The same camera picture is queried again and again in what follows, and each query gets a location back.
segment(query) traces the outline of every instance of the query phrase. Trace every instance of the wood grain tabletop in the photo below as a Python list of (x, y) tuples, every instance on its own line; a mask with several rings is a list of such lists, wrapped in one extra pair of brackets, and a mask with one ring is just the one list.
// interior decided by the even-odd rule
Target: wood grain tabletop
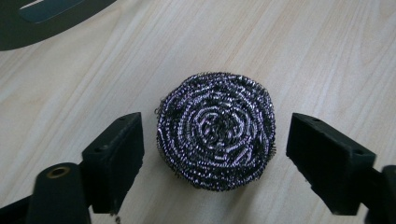
[[(177, 178), (158, 153), (163, 99), (200, 72), (261, 83), (276, 116), (262, 177), (212, 192)], [(146, 154), (122, 223), (362, 223), (332, 215), (286, 156), (293, 112), (332, 125), (396, 163), (396, 1), (118, 0), (31, 46), (0, 52), (0, 207), (82, 150), (114, 119), (141, 112)], [(92, 213), (92, 223), (114, 217)]]

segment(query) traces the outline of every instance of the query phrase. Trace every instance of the coiled metal wire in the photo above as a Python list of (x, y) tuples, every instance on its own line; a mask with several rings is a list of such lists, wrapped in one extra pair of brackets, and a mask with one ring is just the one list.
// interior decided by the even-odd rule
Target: coiled metal wire
[(260, 178), (275, 154), (274, 107), (259, 83), (229, 73), (186, 79), (157, 109), (157, 144), (196, 188), (223, 191)]

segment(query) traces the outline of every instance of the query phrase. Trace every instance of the round object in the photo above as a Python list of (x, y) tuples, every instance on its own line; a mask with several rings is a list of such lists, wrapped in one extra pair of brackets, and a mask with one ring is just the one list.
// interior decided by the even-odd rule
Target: round object
[(259, 83), (229, 73), (186, 79), (162, 100), (160, 154), (196, 188), (223, 191), (260, 178), (275, 154), (274, 107)]

